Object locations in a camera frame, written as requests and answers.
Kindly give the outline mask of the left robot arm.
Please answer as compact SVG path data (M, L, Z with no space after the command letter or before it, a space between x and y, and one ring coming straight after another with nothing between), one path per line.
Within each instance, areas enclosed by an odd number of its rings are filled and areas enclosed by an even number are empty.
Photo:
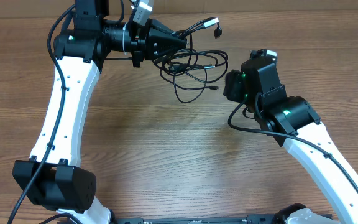
M55 66L40 136L12 175L29 199L73 223L114 223L96 198L96 176L81 168L81 137L92 92L112 51L130 53L138 67L184 49L186 40L151 19L153 0L134 1L128 22L110 21L107 1L75 1L53 24L47 49Z

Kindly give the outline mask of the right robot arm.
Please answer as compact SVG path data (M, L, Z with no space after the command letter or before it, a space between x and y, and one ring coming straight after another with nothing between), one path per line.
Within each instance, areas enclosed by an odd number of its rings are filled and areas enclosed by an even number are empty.
M358 223L358 174L331 139L314 108L288 96L277 58L250 56L240 70L226 74L224 96L253 113L259 129L244 132L274 137L311 176L334 209L338 223Z

